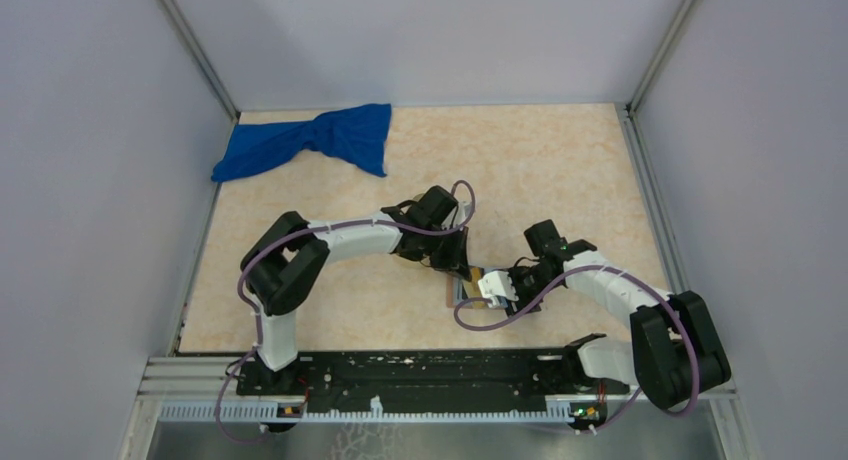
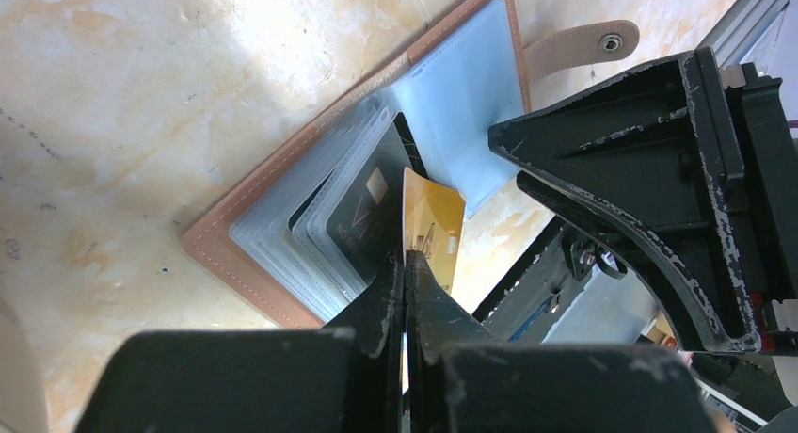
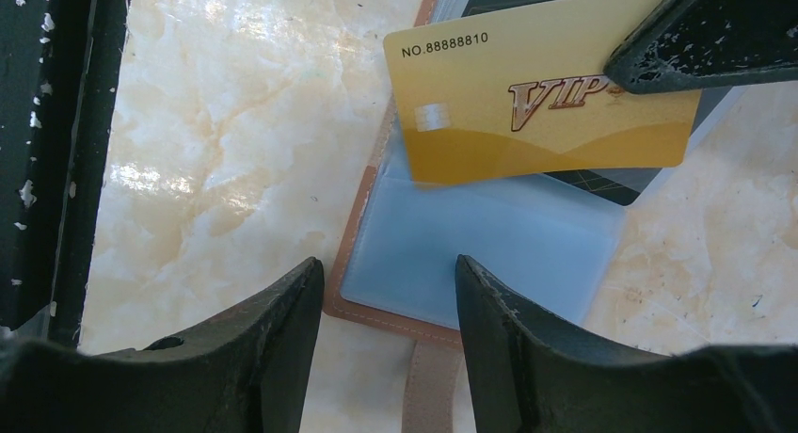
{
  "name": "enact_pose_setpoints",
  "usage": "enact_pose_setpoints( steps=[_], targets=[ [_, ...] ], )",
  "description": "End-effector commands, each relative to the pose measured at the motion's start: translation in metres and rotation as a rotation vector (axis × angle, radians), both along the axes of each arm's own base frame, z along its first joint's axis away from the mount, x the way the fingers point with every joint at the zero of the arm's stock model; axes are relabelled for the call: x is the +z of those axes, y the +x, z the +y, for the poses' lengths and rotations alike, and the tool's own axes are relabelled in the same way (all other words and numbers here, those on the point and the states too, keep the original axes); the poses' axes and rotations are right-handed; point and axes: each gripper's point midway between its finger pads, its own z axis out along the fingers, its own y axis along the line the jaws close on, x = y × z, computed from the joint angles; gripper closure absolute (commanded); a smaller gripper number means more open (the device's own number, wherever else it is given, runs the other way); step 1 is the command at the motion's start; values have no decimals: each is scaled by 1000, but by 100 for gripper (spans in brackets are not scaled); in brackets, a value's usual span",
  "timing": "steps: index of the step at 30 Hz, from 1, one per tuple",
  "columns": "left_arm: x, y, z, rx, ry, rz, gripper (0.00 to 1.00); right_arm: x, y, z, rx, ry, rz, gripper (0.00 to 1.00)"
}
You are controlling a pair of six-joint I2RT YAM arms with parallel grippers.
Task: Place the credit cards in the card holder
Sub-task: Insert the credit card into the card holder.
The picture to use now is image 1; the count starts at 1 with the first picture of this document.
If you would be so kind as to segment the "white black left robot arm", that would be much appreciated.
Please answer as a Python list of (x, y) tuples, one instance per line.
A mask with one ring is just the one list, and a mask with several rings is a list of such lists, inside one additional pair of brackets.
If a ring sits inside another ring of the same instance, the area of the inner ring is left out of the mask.
[(263, 384), (277, 394), (297, 386), (296, 311), (325, 267), (386, 254), (469, 279), (468, 224), (477, 202), (461, 201), (455, 193), (436, 185), (414, 199), (344, 221), (282, 214), (241, 260), (236, 286), (255, 318), (252, 351), (263, 365)]

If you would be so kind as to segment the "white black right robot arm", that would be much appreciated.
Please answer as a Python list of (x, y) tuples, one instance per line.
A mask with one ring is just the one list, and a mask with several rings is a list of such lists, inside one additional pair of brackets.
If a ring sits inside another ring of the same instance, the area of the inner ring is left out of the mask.
[(507, 315), (536, 312), (558, 286), (581, 293), (628, 328), (628, 341), (604, 335), (577, 342), (563, 378), (576, 392), (601, 379), (639, 387), (652, 404), (669, 410), (730, 380), (732, 370), (706, 301), (687, 290), (655, 288), (614, 266), (591, 242), (569, 241), (551, 220), (524, 237), (536, 262), (514, 265), (499, 278)]

